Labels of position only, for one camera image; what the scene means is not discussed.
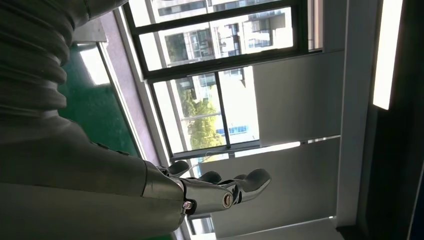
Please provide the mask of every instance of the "glass pane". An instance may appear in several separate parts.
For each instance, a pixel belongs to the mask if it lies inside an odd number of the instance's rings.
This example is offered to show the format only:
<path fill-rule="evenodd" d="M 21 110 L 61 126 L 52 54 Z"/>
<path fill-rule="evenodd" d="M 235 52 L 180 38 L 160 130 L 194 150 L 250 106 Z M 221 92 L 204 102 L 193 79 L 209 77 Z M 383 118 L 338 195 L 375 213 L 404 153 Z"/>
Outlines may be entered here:
<path fill-rule="evenodd" d="M 192 16 L 241 8 L 278 0 L 129 0 L 135 26 L 172 21 Z"/>
<path fill-rule="evenodd" d="M 211 217 L 190 219 L 194 235 L 214 233 L 214 224 Z"/>
<path fill-rule="evenodd" d="M 258 140 L 259 126 L 253 68 L 248 66 L 221 71 L 219 79 L 230 143 Z"/>
<path fill-rule="evenodd" d="M 150 42 L 141 43 L 143 50 L 156 46 L 161 61 L 166 65 L 163 68 L 167 68 L 292 47 L 292 12 L 290 7 L 285 7 L 163 30 L 153 34 L 156 38 L 150 38 Z"/>
<path fill-rule="evenodd" d="M 173 153 L 226 144 L 213 74 L 154 84 Z"/>

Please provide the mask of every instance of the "white wall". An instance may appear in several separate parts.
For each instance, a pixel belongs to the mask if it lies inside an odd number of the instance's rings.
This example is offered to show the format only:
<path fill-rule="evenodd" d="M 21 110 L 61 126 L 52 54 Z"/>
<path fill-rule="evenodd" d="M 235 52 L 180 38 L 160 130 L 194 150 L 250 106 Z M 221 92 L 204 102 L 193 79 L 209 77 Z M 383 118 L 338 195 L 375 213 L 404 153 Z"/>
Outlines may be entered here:
<path fill-rule="evenodd" d="M 344 52 L 253 66 L 263 146 L 340 134 Z"/>
<path fill-rule="evenodd" d="M 378 0 L 350 0 L 343 83 L 337 225 L 357 222 L 365 128 L 373 76 Z"/>
<path fill-rule="evenodd" d="M 301 224 L 279 227 L 221 240 L 344 240 L 330 219 L 320 219 Z"/>
<path fill-rule="evenodd" d="M 339 139 L 200 164 L 232 179 L 257 168 L 272 181 L 256 199 L 212 213 L 217 238 L 287 226 L 336 214 Z"/>

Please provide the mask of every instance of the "building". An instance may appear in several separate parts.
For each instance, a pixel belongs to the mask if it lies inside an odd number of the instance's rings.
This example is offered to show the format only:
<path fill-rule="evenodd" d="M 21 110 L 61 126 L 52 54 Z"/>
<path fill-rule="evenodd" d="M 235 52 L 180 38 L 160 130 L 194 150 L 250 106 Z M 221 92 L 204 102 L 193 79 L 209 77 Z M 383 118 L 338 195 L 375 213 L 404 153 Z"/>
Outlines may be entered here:
<path fill-rule="evenodd" d="M 154 0 L 151 3 L 156 22 L 165 22 L 273 1 Z M 157 34 L 166 66 L 173 67 L 269 49 L 291 47 L 293 45 L 291 21 L 291 8 L 286 7 L 168 29 Z M 227 124 L 231 142 L 239 143 L 259 139 L 256 111 L 252 111 L 251 115 L 246 116 L 244 110 L 244 106 L 256 105 L 254 97 L 253 99 L 246 99 L 246 96 L 249 96 L 246 92 L 253 94 L 253 96 L 255 94 L 252 68 L 243 67 L 225 70 L 219 73 L 219 78 L 225 101 L 224 105 L 228 109 L 226 113 L 230 113 L 227 116 Z M 209 101 L 217 110 L 217 115 L 220 115 L 220 104 L 213 73 L 176 79 L 175 82 L 180 98 L 182 91 L 191 90 L 193 99 Z M 222 121 L 217 120 L 215 128 L 216 133 L 224 133 Z"/>

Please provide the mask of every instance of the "green surface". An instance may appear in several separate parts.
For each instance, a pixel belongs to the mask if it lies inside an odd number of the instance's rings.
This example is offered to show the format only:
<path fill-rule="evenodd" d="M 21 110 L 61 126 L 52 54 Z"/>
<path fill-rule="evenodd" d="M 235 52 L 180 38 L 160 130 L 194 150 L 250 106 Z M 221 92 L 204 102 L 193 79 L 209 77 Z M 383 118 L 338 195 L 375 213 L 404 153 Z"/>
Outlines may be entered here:
<path fill-rule="evenodd" d="M 80 54 L 82 51 L 86 51 L 85 53 L 89 51 L 91 61 L 96 61 L 98 64 L 86 65 Z M 67 107 L 59 110 L 59 114 L 77 122 L 91 141 L 102 143 L 111 150 L 137 156 L 136 146 L 112 86 L 109 83 L 95 84 L 92 79 L 92 75 L 101 77 L 106 73 L 105 68 L 101 66 L 103 63 L 100 53 L 96 51 L 97 46 L 94 43 L 71 47 L 70 60 L 63 66 L 67 73 L 67 82 L 58 88 L 67 98 Z M 171 239 L 170 235 L 150 238 L 150 240 Z"/>

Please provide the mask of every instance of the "robotic arm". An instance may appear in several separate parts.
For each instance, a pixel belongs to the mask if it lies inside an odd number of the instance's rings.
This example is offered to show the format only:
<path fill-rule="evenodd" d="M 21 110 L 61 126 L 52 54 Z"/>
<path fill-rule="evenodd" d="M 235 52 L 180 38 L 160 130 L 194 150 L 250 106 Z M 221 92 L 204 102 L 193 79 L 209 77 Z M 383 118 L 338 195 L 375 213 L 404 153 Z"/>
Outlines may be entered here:
<path fill-rule="evenodd" d="M 142 239 L 186 215 L 224 211 L 270 183 L 256 169 L 180 178 L 180 161 L 148 161 L 93 143 L 58 115 L 73 31 L 126 0 L 0 1 L 0 239 Z"/>

